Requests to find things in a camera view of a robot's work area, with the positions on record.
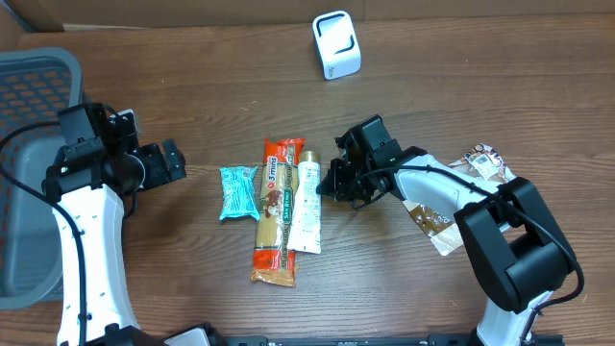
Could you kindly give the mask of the white tube with gold cap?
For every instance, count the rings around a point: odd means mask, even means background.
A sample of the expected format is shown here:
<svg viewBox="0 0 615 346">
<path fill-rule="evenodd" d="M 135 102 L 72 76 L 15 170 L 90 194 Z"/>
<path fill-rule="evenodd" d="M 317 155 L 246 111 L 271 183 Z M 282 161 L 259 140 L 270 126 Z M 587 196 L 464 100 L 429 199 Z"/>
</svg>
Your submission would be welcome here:
<svg viewBox="0 0 615 346">
<path fill-rule="evenodd" d="M 303 152 L 298 164 L 298 187 L 287 243 L 289 250 L 321 253 L 321 196 L 316 192 L 320 183 L 319 154 L 314 151 Z"/>
</svg>

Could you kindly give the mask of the orange spaghetti packet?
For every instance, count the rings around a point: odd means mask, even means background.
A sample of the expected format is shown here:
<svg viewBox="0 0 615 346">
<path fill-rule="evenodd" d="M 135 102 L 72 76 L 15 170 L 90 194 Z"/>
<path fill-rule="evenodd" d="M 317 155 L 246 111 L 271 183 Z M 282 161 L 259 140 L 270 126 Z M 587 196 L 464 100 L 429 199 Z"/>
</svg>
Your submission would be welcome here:
<svg viewBox="0 0 615 346">
<path fill-rule="evenodd" d="M 251 280 L 287 287 L 296 284 L 296 253 L 288 248 L 302 138 L 265 141 L 257 208 Z"/>
</svg>

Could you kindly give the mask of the teal wet wipes packet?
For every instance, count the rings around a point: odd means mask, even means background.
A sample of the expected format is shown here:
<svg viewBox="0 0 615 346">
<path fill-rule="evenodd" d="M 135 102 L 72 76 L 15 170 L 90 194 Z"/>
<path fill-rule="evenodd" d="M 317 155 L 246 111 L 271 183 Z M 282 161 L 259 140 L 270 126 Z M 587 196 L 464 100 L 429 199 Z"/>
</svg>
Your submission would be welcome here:
<svg viewBox="0 0 615 346">
<path fill-rule="evenodd" d="M 228 218 L 253 217 L 259 221 L 254 179 L 256 166 L 221 167 L 223 204 L 220 221 Z"/>
</svg>

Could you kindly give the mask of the beige brown snack pouch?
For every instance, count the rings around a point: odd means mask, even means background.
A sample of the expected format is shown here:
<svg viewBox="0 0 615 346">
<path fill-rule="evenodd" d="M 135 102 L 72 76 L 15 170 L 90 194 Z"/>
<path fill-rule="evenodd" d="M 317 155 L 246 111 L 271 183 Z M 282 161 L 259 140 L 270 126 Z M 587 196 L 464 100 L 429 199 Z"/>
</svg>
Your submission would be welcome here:
<svg viewBox="0 0 615 346">
<path fill-rule="evenodd" d="M 508 183 L 516 178 L 503 157 L 493 147 L 484 143 L 477 144 L 448 166 L 477 180 L 498 184 Z M 405 200 L 403 204 L 412 220 L 441 256 L 449 255 L 463 244 L 459 228 L 452 216 L 411 200 Z"/>
</svg>

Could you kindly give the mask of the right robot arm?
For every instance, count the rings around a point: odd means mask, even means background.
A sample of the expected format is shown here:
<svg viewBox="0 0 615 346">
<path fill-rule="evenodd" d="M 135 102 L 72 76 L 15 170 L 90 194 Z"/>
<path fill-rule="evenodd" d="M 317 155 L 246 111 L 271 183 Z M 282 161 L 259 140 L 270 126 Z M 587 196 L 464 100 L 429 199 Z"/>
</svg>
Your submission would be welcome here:
<svg viewBox="0 0 615 346">
<path fill-rule="evenodd" d="M 487 296 L 478 325 L 467 334 L 431 334 L 411 345 L 561 345 L 560 334 L 532 330 L 542 310 L 576 298 L 555 298 L 574 273 L 584 276 L 575 252 L 535 185 L 517 177 L 485 181 L 453 170 L 427 151 L 402 148 L 379 115 L 335 140 L 331 162 L 316 191 L 355 210 L 385 194 L 432 208 L 458 226 L 475 276 Z"/>
</svg>

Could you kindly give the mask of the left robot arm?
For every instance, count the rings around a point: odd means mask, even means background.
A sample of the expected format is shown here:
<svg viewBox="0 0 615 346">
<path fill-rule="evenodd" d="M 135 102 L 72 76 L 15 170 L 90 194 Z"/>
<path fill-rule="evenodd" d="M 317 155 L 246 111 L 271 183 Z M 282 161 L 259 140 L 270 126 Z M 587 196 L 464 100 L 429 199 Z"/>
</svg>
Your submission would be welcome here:
<svg viewBox="0 0 615 346">
<path fill-rule="evenodd" d="M 122 247 L 128 197 L 185 178 L 172 139 L 141 145 L 135 113 L 82 103 L 58 114 L 65 144 L 42 182 L 61 238 L 60 345 L 133 345 L 141 331 Z"/>
</svg>

